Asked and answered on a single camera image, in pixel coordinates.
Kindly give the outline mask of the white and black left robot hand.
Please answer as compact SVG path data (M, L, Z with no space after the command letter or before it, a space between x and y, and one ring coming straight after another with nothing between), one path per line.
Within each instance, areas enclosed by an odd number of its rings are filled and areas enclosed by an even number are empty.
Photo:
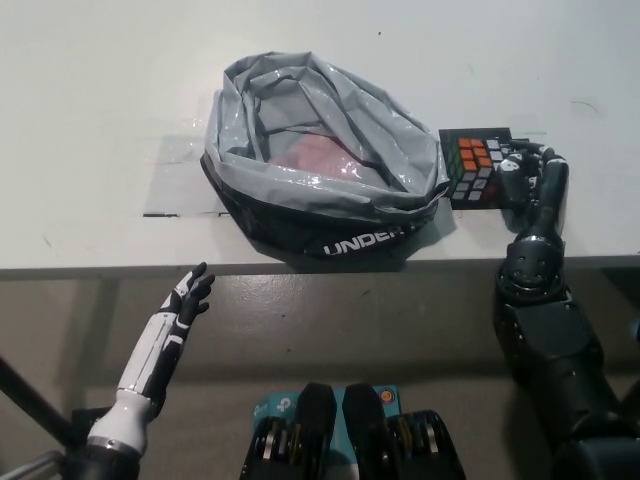
M202 262L171 290L148 320L120 378L118 388L148 399L160 411L167 387L197 316L205 313L206 298L215 281Z

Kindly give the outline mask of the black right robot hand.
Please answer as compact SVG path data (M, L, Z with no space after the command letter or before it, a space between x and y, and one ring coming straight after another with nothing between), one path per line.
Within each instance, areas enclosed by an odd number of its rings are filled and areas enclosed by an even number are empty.
M521 219L520 238L537 236L562 243L569 164L544 144L512 139L498 164L499 205Z

